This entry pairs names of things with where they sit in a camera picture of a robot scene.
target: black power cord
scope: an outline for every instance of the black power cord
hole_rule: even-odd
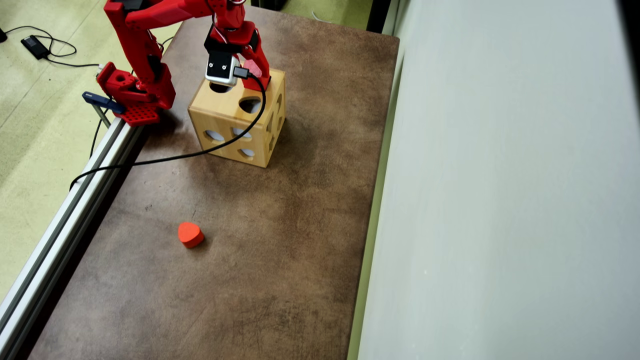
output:
[[[234,74],[239,77],[239,78],[252,78],[253,80],[255,80],[258,85],[260,86],[260,92],[262,93],[262,106],[260,107],[260,111],[258,112],[258,115],[256,115],[255,119],[253,120],[253,122],[251,124],[249,124],[249,126],[242,132],[239,133],[238,135],[236,135],[235,138],[221,143],[220,145],[216,145],[214,147],[211,147],[209,149],[205,149],[202,151],[198,151],[198,152],[192,152],[190,154],[183,154],[183,155],[176,155],[176,156],[170,156],[169,158],[161,158],[161,159],[154,159],[154,160],[147,160],[147,161],[139,161],[137,163],[130,163],[130,164],[120,164],[120,165],[109,165],[106,167],[98,167],[92,170],[89,170],[87,172],[83,172],[82,174],[76,176],[76,178],[71,182],[71,186],[69,186],[69,191],[71,191],[71,188],[73,188],[74,184],[82,179],[83,177],[87,176],[87,175],[91,175],[91,174],[95,174],[98,171],[103,171],[103,170],[114,170],[117,168],[130,168],[130,167],[137,167],[140,165],[150,165],[150,164],[156,164],[156,163],[164,163],[165,161],[173,161],[173,160],[179,160],[179,159],[186,159],[186,158],[192,158],[194,156],[199,156],[199,155],[204,155],[204,154],[208,154],[212,151],[218,150],[220,148],[223,148],[227,145],[231,145],[232,143],[238,141],[239,139],[241,139],[246,133],[249,132],[249,130],[251,130],[251,128],[256,125],[256,123],[258,123],[258,120],[260,120],[260,117],[262,116],[262,113],[264,112],[264,107],[266,105],[266,101],[267,101],[267,94],[266,91],[264,89],[264,86],[262,85],[262,82],[260,81],[260,79],[258,79],[255,75],[253,75],[252,73],[246,71],[246,69],[241,69],[240,71],[237,71],[238,68],[236,67],[234,69]]]
[[[46,39],[51,40],[51,42],[49,43],[49,48],[48,48],[48,50],[49,50],[49,54],[50,54],[51,56],[54,56],[54,57],[56,57],[56,58],[64,58],[64,57],[66,57],[66,56],[71,56],[71,55],[76,54],[76,53],[78,52],[78,50],[76,49],[76,47],[75,47],[75,46],[73,46],[73,44],[71,44],[71,43],[69,43],[69,42],[66,42],[66,41],[64,41],[64,40],[60,40],[60,39],[58,39],[58,38],[54,38],[54,37],[53,37],[53,36],[52,36],[48,31],[43,30],[43,29],[40,29],[40,28],[36,28],[35,26],[31,26],[31,25],[18,26],[17,28],[13,28],[13,29],[11,29],[11,30],[7,30],[7,31],[5,31],[4,33],[9,34],[10,32],[12,32],[12,31],[14,31],[14,30],[18,30],[18,29],[25,29],[25,28],[35,29],[35,30],[41,31],[41,32],[43,32],[43,33],[45,33],[45,34],[47,34],[47,35],[48,35],[48,36],[46,36],[46,37],[45,37],[45,36],[42,36],[42,35],[34,35],[34,36],[35,36],[35,37],[37,37],[37,38],[46,38]],[[71,53],[68,53],[68,54],[54,54],[54,53],[51,51],[51,48],[53,47],[53,43],[54,43],[54,42],[56,42],[56,41],[57,41],[57,42],[61,42],[62,44],[65,44],[65,45],[69,45],[70,47],[72,47],[72,48],[73,48],[73,51],[72,51]],[[46,57],[46,56],[44,57],[44,59],[45,59],[45,60],[47,60],[47,61],[49,61],[49,62],[51,62],[51,63],[56,63],[56,64],[60,64],[60,65],[66,65],[66,66],[71,66],[71,67],[89,67],[89,66],[99,66],[99,65],[100,65],[100,64],[82,64],[82,65],[76,65],[76,64],[69,64],[69,63],[61,63],[61,62],[59,62],[59,61],[51,60],[51,59],[49,59],[49,58],[48,58],[48,57]]]
[[[102,113],[107,115],[107,111],[109,111],[109,109],[104,109]],[[93,134],[93,142],[91,143],[91,152],[89,153],[89,158],[93,156],[93,148],[95,147],[96,139],[98,139],[98,131],[100,131],[100,125],[102,125],[102,119],[98,119],[98,126],[95,128],[95,133]]]

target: white wall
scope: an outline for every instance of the white wall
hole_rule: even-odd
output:
[[[640,120],[615,2],[404,5],[360,359],[640,358]]]

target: red robot arm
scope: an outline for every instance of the red robot arm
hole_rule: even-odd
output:
[[[148,8],[129,8],[140,5],[135,0],[108,0],[104,6],[115,28],[122,49],[136,76],[117,70],[109,62],[97,77],[102,90],[127,108],[120,116],[130,125],[144,125],[159,121],[159,110],[173,106],[175,89],[171,72],[160,60],[162,51],[149,31],[175,24],[192,17],[214,15],[215,23],[207,35],[208,51],[240,53],[245,65],[261,80],[265,88],[269,82],[269,63],[262,52],[260,36],[252,22],[244,21],[244,1],[233,0],[149,0]],[[259,90],[255,83],[245,82],[246,88]]]

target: black cable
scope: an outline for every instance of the black cable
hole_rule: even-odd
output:
[[[82,64],[82,65],[75,65],[75,64],[67,64],[67,63],[61,63],[55,60],[51,60],[48,57],[44,57],[45,60],[54,63],[54,64],[60,64],[60,65],[66,65],[66,66],[71,66],[71,67],[87,67],[87,66],[100,66],[100,64]]]
[[[103,114],[107,115],[107,111],[109,111],[109,109],[104,109],[104,111],[102,112]],[[95,141],[96,139],[98,139],[98,131],[100,131],[100,125],[102,124],[102,119],[98,119],[98,126],[95,128],[95,134],[93,134],[93,142],[91,143],[91,152],[89,153],[89,158],[91,158],[93,156],[93,147],[95,147]]]
[[[166,39],[165,41],[162,42],[162,44],[160,44],[160,46],[162,46],[164,48],[164,45],[166,44],[167,41],[173,39],[173,37],[170,37],[168,39]]]
[[[45,33],[45,34],[47,34],[47,35],[48,35],[48,36],[46,36],[46,37],[45,37],[45,36],[42,36],[42,35],[34,35],[34,37],[37,37],[37,38],[46,38],[46,39],[51,40],[51,43],[49,43],[49,48],[48,48],[49,53],[51,54],[51,56],[55,56],[55,57],[57,57],[57,58],[64,58],[65,56],[71,56],[71,55],[76,54],[76,53],[78,52],[78,49],[77,49],[75,46],[73,46],[71,43],[66,42],[66,41],[64,41],[64,40],[60,40],[60,39],[58,39],[58,38],[54,38],[54,37],[53,37],[53,36],[52,36],[48,31],[43,30],[43,29],[40,29],[40,28],[36,28],[35,26],[31,26],[31,25],[18,26],[17,28],[13,28],[13,29],[11,29],[11,30],[5,31],[4,33],[9,34],[10,32],[12,32],[12,31],[14,31],[14,30],[24,29],[24,28],[31,28],[31,29],[35,29],[35,30],[38,30],[38,31],[42,31],[43,33]],[[51,49],[52,49],[52,47],[53,47],[53,43],[54,43],[55,41],[57,41],[57,42],[61,42],[61,43],[65,44],[65,45],[69,45],[70,47],[72,47],[72,48],[73,48],[73,51],[72,51],[71,53],[68,53],[68,54],[62,54],[62,55],[60,55],[60,54],[54,54],[54,53],[51,51]],[[44,58],[45,58],[45,60],[47,60],[47,61],[49,61],[49,62],[56,63],[56,64],[60,64],[60,65],[71,66],[71,67],[88,67],[88,66],[99,66],[99,65],[100,65],[100,64],[82,64],[82,65],[74,65],[74,64],[61,63],[61,62],[58,62],[58,61],[54,61],[54,60],[49,59],[49,58],[48,58],[48,57],[46,57],[46,56],[45,56]]]
[[[229,141],[227,141],[225,143],[221,143],[220,145],[216,145],[214,147],[211,147],[210,149],[205,149],[205,150],[198,151],[198,152],[192,152],[190,154],[170,156],[169,158],[161,158],[161,159],[140,161],[140,162],[131,163],[131,164],[109,165],[109,166],[106,166],[106,167],[95,168],[95,169],[89,170],[87,172],[83,172],[82,174],[76,176],[76,178],[71,182],[71,186],[69,186],[69,191],[71,191],[71,188],[73,188],[73,185],[78,180],[82,179],[83,177],[85,177],[87,175],[95,174],[98,171],[114,170],[114,169],[117,169],[117,168],[137,167],[137,166],[140,166],[140,165],[150,165],[150,164],[156,164],[156,163],[164,163],[165,161],[173,161],[173,160],[179,160],[179,159],[192,158],[194,156],[208,154],[208,153],[210,153],[212,151],[218,150],[218,149],[220,149],[222,147],[225,147],[227,145],[231,145],[232,143],[238,141],[246,133],[248,133],[249,130],[251,130],[251,128],[254,125],[256,125],[256,123],[258,123],[258,120],[260,120],[260,117],[262,116],[262,113],[264,112],[264,107],[265,107],[266,101],[267,101],[267,94],[266,94],[266,91],[265,91],[264,86],[262,85],[262,82],[260,81],[260,79],[256,78],[256,76],[253,75],[252,73],[249,73],[248,77],[252,78],[256,82],[258,82],[258,85],[260,86],[260,92],[262,93],[262,106],[260,107],[260,111],[258,112],[258,115],[255,117],[253,122],[251,124],[249,124],[249,126],[242,133],[239,133],[235,138],[233,138],[233,139],[231,139],[231,140],[229,140]]]

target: wooden cube box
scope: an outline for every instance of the wooden cube box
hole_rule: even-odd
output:
[[[286,118],[284,76],[284,72],[271,69],[266,105],[258,123],[238,141],[210,154],[267,167]],[[259,91],[245,89],[240,80],[228,92],[218,93],[203,79],[188,108],[202,149],[229,141],[246,129],[258,115],[261,104],[257,102],[261,100]]]

